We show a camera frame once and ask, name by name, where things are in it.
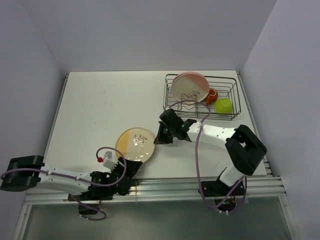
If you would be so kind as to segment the yellow and cream floral plate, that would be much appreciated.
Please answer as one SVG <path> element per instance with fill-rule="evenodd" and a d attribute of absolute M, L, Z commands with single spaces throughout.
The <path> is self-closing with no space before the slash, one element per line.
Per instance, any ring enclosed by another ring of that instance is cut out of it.
<path fill-rule="evenodd" d="M 142 127 L 130 128 L 123 132 L 115 143 L 126 160 L 145 163 L 155 150 L 153 133 Z"/>

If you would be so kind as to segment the pink and cream floral plate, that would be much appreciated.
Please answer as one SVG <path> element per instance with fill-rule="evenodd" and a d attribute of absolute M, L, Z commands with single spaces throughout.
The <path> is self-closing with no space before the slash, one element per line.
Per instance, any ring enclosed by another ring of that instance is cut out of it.
<path fill-rule="evenodd" d="M 204 100 L 209 93 L 210 85 L 205 77 L 183 75 L 174 78 L 171 84 L 171 94 L 178 100 Z"/>

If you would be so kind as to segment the orange and black cup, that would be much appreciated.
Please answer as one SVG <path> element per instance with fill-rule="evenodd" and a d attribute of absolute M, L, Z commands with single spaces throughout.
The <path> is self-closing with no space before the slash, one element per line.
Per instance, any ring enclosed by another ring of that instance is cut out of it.
<path fill-rule="evenodd" d="M 205 105 L 209 106 L 218 99 L 218 92 L 214 88 L 210 88 L 208 95 L 205 98 Z"/>

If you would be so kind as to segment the white and green square bowl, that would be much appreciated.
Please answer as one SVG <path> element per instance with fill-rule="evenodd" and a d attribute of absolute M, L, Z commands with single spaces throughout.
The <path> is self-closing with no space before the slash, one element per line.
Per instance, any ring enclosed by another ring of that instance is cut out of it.
<path fill-rule="evenodd" d="M 233 104 L 228 98 L 216 100 L 213 107 L 217 114 L 231 114 L 233 112 Z"/>

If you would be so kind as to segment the pink plastic plate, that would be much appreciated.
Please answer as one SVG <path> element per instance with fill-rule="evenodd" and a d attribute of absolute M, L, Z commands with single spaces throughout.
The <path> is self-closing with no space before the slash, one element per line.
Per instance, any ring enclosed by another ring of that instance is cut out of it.
<path fill-rule="evenodd" d="M 185 71 L 185 72 L 182 72 L 180 74 L 178 74 L 174 79 L 178 78 L 178 77 L 181 77 L 181 76 L 184 76 L 184 75 L 195 75 L 195 76 L 200 76 L 202 78 L 204 78 L 204 76 L 198 72 L 195 72 L 195 71 Z"/>

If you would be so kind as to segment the black wire dish rack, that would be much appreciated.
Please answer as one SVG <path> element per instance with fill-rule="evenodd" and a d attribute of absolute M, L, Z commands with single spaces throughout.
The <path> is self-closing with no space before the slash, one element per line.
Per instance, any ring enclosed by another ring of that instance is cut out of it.
<path fill-rule="evenodd" d="M 233 77 L 212 75 L 207 75 L 205 78 L 208 80 L 210 88 L 217 91 L 218 99 L 230 100 L 232 105 L 231 113 L 218 113 L 212 103 L 206 107 L 203 104 L 194 102 L 183 102 L 174 105 L 172 108 L 175 113 L 181 118 L 202 119 L 208 113 L 208 109 L 210 109 L 209 120 L 231 121 L 236 118 L 242 111 L 238 80 Z"/>

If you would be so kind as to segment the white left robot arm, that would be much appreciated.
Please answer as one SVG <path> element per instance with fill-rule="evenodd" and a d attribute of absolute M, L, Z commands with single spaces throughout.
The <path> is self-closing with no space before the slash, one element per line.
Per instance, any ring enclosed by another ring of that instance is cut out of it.
<path fill-rule="evenodd" d="M 51 167 L 44 163 L 43 156 L 17 157 L 10 160 L 8 173 L 1 177 L 0 189 L 7 192 L 49 189 L 78 196 L 82 200 L 107 199 L 114 194 L 126 195 L 142 164 L 141 161 L 119 157 L 111 172 L 80 173 Z"/>

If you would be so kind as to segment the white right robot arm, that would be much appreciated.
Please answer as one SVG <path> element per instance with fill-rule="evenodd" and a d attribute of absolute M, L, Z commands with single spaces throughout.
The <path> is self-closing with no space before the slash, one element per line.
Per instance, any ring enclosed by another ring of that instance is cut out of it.
<path fill-rule="evenodd" d="M 182 120 L 173 109 L 165 110 L 159 119 L 158 133 L 153 142 L 155 145 L 172 144 L 174 139 L 195 142 L 196 163 L 199 162 L 199 142 L 227 151 L 232 165 L 222 171 L 216 183 L 216 189 L 222 195 L 229 194 L 242 177 L 253 175 L 267 153 L 261 140 L 243 124 L 225 128 L 190 118 Z"/>

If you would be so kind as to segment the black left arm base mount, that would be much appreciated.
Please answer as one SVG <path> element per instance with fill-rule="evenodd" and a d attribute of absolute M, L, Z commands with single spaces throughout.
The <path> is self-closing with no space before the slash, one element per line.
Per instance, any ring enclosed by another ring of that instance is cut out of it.
<path fill-rule="evenodd" d="M 91 221 L 101 221 L 107 218 L 107 213 L 102 209 L 103 201 L 110 201 L 113 195 L 89 197 L 87 195 L 68 194 L 67 200 L 77 204 L 77 210 L 80 218 Z"/>

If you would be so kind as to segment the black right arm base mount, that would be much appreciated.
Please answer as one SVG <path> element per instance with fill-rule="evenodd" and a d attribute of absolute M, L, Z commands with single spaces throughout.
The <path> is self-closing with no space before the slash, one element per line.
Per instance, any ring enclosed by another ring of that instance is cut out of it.
<path fill-rule="evenodd" d="M 220 180 L 215 181 L 202 181 L 201 187 L 205 197 L 225 197 L 230 190 L 235 186 L 227 186 Z M 218 210 L 226 212 L 233 211 L 237 206 L 237 196 L 243 196 L 245 193 L 245 186 L 243 181 L 231 192 L 227 200 L 218 208 Z"/>

